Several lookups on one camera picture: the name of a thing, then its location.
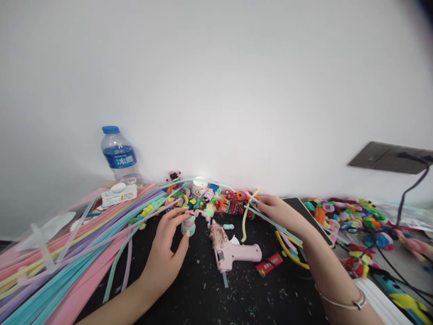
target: black table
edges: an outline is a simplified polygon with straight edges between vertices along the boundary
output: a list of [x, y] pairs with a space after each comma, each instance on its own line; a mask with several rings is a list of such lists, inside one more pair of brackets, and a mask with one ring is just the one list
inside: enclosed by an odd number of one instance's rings
[[[152, 241], [161, 217], [149, 220], [145, 230], [134, 236], [133, 260], [129, 284], [139, 278], [146, 264]], [[242, 238], [242, 217], [215, 215], [220, 223], [232, 223], [227, 230], [232, 238]], [[218, 272], [212, 241], [206, 220], [196, 220], [195, 234], [189, 240], [189, 249], [179, 276], [164, 295], [136, 324], [328, 324], [320, 297], [311, 280], [311, 273], [295, 265], [289, 258], [262, 278], [253, 262], [233, 263], [227, 273], [229, 288], [224, 288]], [[263, 260], [282, 248], [275, 236], [275, 228], [256, 217], [246, 221], [246, 245], [257, 243]], [[182, 234], [178, 227], [173, 239], [175, 251]], [[126, 265], [126, 249], [117, 265], [110, 298], [119, 293]], [[102, 304], [108, 273], [96, 289], [77, 321]]]

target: silver bracelet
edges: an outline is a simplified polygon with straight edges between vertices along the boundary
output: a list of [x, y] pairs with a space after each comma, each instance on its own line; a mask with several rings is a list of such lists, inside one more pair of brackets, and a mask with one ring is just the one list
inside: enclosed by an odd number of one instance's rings
[[314, 286], [316, 287], [317, 292], [319, 293], [320, 297], [322, 297], [322, 299], [326, 300], [327, 302], [333, 304], [334, 306], [339, 306], [339, 307], [343, 307], [346, 309], [358, 309], [361, 310], [366, 304], [367, 304], [367, 298], [365, 297], [364, 292], [359, 289], [359, 291], [361, 292], [361, 298], [358, 301], [352, 300], [353, 302], [353, 306], [347, 306], [347, 305], [342, 305], [336, 302], [333, 302], [331, 300], [329, 300], [328, 298], [326, 298], [319, 290], [319, 288], [317, 287], [317, 284], [315, 283]]

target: wall outlet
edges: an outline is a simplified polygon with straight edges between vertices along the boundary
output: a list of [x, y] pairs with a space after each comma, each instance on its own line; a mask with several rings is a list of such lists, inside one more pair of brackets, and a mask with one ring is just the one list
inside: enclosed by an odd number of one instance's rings
[[418, 158], [433, 157], [433, 151], [431, 150], [401, 147], [394, 144], [371, 141], [352, 159], [349, 166], [405, 174], [419, 174], [425, 169], [425, 165], [420, 162], [399, 158], [397, 155], [400, 153], [408, 153]]

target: blue bottle label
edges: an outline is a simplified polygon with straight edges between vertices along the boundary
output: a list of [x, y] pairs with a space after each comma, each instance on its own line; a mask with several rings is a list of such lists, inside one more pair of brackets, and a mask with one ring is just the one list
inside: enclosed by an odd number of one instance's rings
[[131, 146], [120, 145], [105, 148], [104, 156], [107, 159], [108, 165], [113, 169], [128, 168], [137, 162], [135, 159], [134, 150]]

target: hand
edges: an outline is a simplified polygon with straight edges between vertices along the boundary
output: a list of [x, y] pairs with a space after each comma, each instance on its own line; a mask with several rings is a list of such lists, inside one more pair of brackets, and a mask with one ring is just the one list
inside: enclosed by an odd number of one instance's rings
[[314, 227], [294, 208], [277, 196], [262, 195], [257, 205], [272, 221], [303, 239]]
[[176, 227], [191, 216], [183, 214], [186, 208], [176, 208], [167, 212], [159, 222], [149, 258], [138, 281], [153, 304], [171, 286], [179, 274], [189, 246], [189, 230], [186, 232], [176, 254], [171, 251], [171, 243]]

